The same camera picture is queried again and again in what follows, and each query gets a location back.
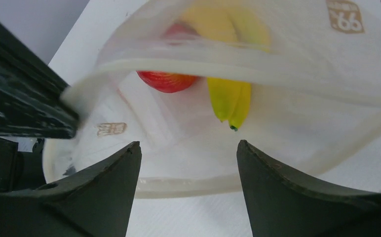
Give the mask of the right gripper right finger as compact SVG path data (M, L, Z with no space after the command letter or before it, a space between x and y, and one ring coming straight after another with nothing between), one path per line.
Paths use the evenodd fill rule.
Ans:
M381 237L381 193L326 182L245 140L236 159L255 237Z

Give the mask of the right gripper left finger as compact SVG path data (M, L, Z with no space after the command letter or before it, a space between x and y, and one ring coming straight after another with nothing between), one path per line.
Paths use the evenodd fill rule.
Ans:
M0 237L125 236L141 159L135 141L66 178L0 193Z

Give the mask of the polka dot zip bag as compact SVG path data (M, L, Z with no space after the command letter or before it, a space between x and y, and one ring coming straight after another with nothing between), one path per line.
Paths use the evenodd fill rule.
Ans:
M239 191L246 140L309 175L381 172L381 0L148 0L61 100L48 183L142 150L136 198Z

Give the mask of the red toy chili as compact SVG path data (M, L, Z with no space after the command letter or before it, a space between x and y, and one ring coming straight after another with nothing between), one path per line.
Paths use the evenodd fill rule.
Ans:
M162 35L164 39L185 39L197 35L196 31L181 22L172 24ZM183 91L196 83L200 76L160 71L137 71L138 77L148 86L163 93Z

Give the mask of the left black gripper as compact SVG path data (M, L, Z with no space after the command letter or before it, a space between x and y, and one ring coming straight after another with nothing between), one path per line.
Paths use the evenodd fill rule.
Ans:
M79 116L61 100L68 87L0 23L0 136L72 139ZM0 193L34 190L46 184L42 170L44 140L31 152L0 138Z

